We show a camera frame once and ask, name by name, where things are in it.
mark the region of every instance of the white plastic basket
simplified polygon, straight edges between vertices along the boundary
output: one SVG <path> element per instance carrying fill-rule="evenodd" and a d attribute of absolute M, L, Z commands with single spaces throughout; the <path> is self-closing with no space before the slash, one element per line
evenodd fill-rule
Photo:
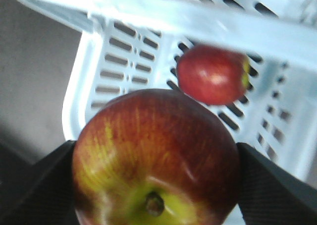
<path fill-rule="evenodd" d="M 109 100 L 177 87 L 183 51 L 205 42 L 245 52 L 245 98 L 208 107 L 247 142 L 306 179 L 317 147 L 317 0 L 19 0 L 82 31 L 62 112 L 77 139 Z M 226 224 L 243 224 L 236 208 Z"/>

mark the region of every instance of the basket handle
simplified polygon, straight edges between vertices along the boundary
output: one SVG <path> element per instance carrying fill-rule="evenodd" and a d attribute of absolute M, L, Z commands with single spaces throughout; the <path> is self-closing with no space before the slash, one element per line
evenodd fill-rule
<path fill-rule="evenodd" d="M 198 42 L 256 52 L 317 71 L 317 29 L 270 16 L 194 0 L 19 1 L 80 31 L 94 32 L 95 28 L 93 19 L 78 16 L 78 11 L 185 35 Z"/>

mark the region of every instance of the apple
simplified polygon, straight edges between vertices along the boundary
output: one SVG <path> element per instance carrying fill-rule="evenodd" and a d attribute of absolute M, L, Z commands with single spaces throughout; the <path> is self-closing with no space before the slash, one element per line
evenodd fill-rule
<path fill-rule="evenodd" d="M 246 55 L 205 44 L 186 51 L 176 67 L 179 88 L 207 105 L 228 105 L 243 96 L 248 71 Z"/>
<path fill-rule="evenodd" d="M 108 102 L 73 152 L 81 225 L 219 225 L 236 205 L 240 161 L 221 121 L 182 92 Z"/>

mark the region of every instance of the large apple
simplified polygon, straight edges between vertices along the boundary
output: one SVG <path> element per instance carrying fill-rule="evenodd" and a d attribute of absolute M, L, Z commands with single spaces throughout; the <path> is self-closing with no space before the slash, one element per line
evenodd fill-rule
<path fill-rule="evenodd" d="M 82 130 L 72 169 L 82 225 L 219 225 L 239 193 L 231 135 L 174 90 L 107 103 Z"/>
<path fill-rule="evenodd" d="M 207 105 L 227 105 L 243 96 L 248 71 L 246 55 L 204 44 L 186 51 L 176 68 L 179 88 Z"/>

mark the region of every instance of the red apple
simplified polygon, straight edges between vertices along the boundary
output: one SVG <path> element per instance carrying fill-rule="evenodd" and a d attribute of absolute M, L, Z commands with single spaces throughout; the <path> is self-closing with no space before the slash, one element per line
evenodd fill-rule
<path fill-rule="evenodd" d="M 72 169 L 82 225 L 219 225 L 239 193 L 231 135 L 174 90 L 107 103 L 82 130 Z"/>
<path fill-rule="evenodd" d="M 249 84 L 249 60 L 241 53 L 198 44 L 179 59 L 179 88 L 207 105 L 227 105 L 239 99 Z"/>

